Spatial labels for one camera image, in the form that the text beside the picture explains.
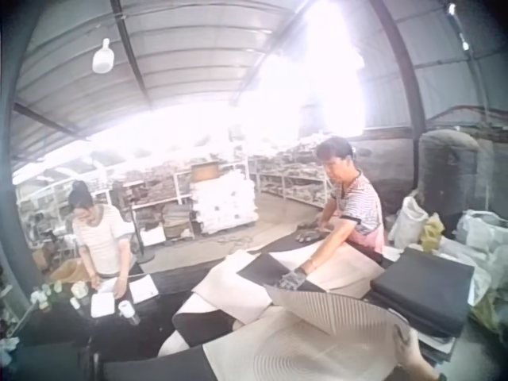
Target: bright light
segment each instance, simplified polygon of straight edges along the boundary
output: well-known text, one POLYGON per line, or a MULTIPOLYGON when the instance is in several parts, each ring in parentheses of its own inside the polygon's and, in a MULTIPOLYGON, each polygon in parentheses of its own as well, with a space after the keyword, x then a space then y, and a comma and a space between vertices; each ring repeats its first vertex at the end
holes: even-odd
MULTIPOLYGON (((90 142, 74 141, 50 152, 40 163, 25 165, 14 172, 13 184, 23 183, 44 173, 46 169, 90 156, 94 151, 114 151, 131 160, 135 158, 133 153, 137 149, 157 154, 193 147, 206 137, 212 143, 227 141, 232 124, 233 109, 227 102, 177 105, 153 113, 138 114, 93 135, 90 142)), ((96 168, 104 168, 103 164, 91 157, 84 160, 96 168)))
POLYGON ((255 91, 243 93, 238 122, 249 144, 286 144, 298 139, 300 107, 307 91, 298 65, 282 56, 269 56, 260 69, 255 91))
POLYGON ((450 16, 455 16, 455 8, 456 8, 456 4, 455 3, 450 3, 450 5, 448 6, 448 14, 450 16))
POLYGON ((306 20, 306 73, 321 99, 327 129, 343 137, 360 135, 365 108, 357 70, 364 60, 352 46, 336 4, 316 3, 306 20))
POLYGON ((55 168, 55 171, 61 173, 62 175, 67 175, 69 177, 79 177, 79 173, 78 172, 72 171, 69 168, 57 167, 57 168, 55 168))

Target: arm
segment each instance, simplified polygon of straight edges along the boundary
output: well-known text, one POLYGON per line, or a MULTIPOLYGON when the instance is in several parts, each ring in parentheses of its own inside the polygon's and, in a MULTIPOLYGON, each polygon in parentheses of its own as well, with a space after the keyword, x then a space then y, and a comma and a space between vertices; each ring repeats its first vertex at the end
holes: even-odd
POLYGON ((120 275, 114 287, 114 297, 121 298, 127 291, 127 281, 130 271, 130 262, 133 254, 130 251, 129 234, 125 233, 125 223, 117 208, 113 210, 111 233, 118 244, 118 255, 120 256, 120 275))
POLYGON ((323 209, 323 214, 319 219, 317 228, 324 229, 326 225, 329 223, 330 218, 332 218, 336 210, 337 210, 337 200, 334 197, 330 197, 330 200, 328 200, 328 202, 325 205, 325 208, 323 209))
POLYGON ((87 270, 88 276, 90 276, 91 286, 95 290, 97 290, 99 288, 99 286, 101 285, 101 280, 100 280, 99 276, 97 275, 97 270, 95 269, 94 261, 92 260, 92 257, 90 256, 90 249, 83 242, 83 238, 81 237, 81 232, 79 231, 79 227, 74 222, 72 224, 72 231, 74 232, 74 234, 76 236, 76 243, 78 244, 79 256, 83 260, 83 265, 85 266, 85 269, 87 270))
POLYGON ((326 237, 319 249, 301 266, 302 270, 308 275, 329 260, 337 248, 348 239, 357 224, 357 221, 340 219, 335 230, 326 237))

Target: concrete floor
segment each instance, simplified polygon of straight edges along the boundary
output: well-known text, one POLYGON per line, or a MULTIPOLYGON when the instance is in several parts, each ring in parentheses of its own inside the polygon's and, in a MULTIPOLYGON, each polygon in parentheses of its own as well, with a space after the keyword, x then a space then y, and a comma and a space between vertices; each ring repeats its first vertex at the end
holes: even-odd
MULTIPOLYGON (((228 233, 217 233, 210 238, 199 238, 169 247, 151 248, 155 259, 142 265, 145 272, 185 267, 227 256, 239 248, 264 246, 292 233, 296 225, 315 218, 317 208, 269 194, 259 194, 256 200, 259 221, 252 227, 239 228, 228 233)), ((497 337, 468 321, 456 344, 452 360, 439 365, 450 381, 501 380, 502 366, 508 358, 497 337)), ((395 372, 390 380, 407 380, 403 372, 395 372)))
POLYGON ((320 211, 270 194, 258 194, 256 205, 260 219, 254 226, 216 233, 209 238, 200 237, 192 242, 147 248, 155 252, 155 259, 141 265, 143 270, 149 273, 186 267, 224 258, 239 248, 264 246, 294 232, 298 223, 313 220, 320 211))

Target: black cushion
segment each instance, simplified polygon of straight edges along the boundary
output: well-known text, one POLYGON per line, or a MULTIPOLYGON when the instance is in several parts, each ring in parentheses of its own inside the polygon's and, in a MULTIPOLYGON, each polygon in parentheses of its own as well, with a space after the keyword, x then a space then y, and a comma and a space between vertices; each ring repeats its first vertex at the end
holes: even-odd
POLYGON ((474 268, 407 248, 371 282, 372 296, 419 331, 458 337, 468 317, 474 268))
POLYGON ((182 313, 173 316, 173 326, 190 347, 205 344, 233 331, 235 318, 222 310, 182 313))
MULTIPOLYGON (((255 284, 259 284, 260 286, 264 286, 265 284, 274 286, 281 280, 283 275, 288 272, 290 272, 290 270, 273 256, 270 256, 269 254, 261 254, 250 264, 238 271, 237 274, 247 280, 250 280, 251 282, 254 282, 255 284)), ((307 280, 299 287, 298 290, 324 292, 323 289, 307 280)))
POLYGON ((143 361, 104 364, 105 381, 217 381, 202 346, 143 361))

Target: worker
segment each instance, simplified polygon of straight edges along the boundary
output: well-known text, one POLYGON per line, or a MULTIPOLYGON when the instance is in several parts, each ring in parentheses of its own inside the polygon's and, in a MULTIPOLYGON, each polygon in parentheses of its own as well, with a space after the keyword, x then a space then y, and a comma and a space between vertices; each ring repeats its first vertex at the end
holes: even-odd
POLYGON ((104 279, 118 277, 114 297, 121 298, 127 291, 128 276, 143 273, 130 250, 132 232, 127 231, 117 208, 94 204, 83 181, 73 183, 68 201, 74 212, 72 228, 79 254, 91 286, 97 290, 104 279))
POLYGON ((317 230, 326 229, 335 211, 339 221, 317 251, 280 280, 279 287, 288 290, 298 289, 308 274, 324 264, 346 240, 377 252, 383 250, 381 202, 371 182, 353 162, 352 146, 342 137, 331 137, 317 147, 316 155, 324 164, 327 176, 336 184, 335 194, 326 203, 317 230))

